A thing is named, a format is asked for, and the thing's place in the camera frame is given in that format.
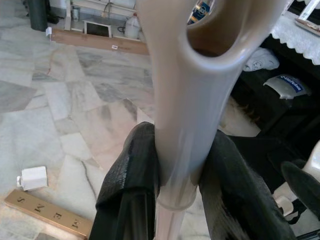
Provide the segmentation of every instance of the white cloth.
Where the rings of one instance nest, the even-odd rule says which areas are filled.
[[[304,30],[295,24],[296,14],[287,11],[280,16],[271,34],[289,49],[295,49],[304,58],[312,60],[314,65],[320,65],[320,37]]]
[[[245,64],[243,71],[253,72],[260,69],[273,70],[279,67],[279,61],[272,51],[258,47]]]

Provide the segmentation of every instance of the blue label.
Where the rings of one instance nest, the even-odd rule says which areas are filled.
[[[299,83],[297,83],[295,80],[291,79],[290,77],[279,76],[279,78],[286,81],[288,84],[290,84],[296,93],[299,93],[304,90],[304,88]]]
[[[210,7],[205,2],[201,2],[196,5],[192,14],[192,21],[196,22],[202,19],[205,15],[207,15],[210,11]]]

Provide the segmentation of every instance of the white plastic cap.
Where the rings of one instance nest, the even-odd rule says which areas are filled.
[[[47,171],[45,166],[22,170],[22,176],[16,178],[16,185],[24,191],[48,187]]]

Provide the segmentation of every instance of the wooden plank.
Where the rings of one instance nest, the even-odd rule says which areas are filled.
[[[64,31],[57,28],[52,29],[51,40],[67,45],[141,55],[149,54],[147,45],[143,42],[122,38],[89,35],[81,32]]]

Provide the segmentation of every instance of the dark trash bin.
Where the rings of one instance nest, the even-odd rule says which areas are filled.
[[[45,0],[27,0],[31,28],[45,32],[48,27]]]

